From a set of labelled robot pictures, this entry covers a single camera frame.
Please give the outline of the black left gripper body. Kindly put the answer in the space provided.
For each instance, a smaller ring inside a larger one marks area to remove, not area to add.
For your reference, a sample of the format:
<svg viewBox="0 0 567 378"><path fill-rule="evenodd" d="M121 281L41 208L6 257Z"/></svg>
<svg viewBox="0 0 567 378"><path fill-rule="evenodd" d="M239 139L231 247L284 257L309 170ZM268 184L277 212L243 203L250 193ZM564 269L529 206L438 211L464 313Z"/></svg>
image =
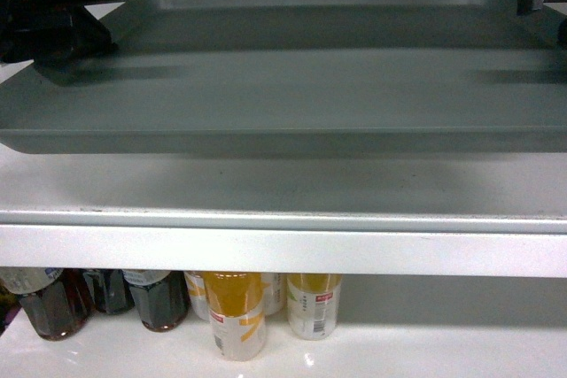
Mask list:
<svg viewBox="0 0 567 378"><path fill-rule="evenodd" d="M112 2L1 0L1 61L67 62L113 46L110 31L86 8Z"/></svg>

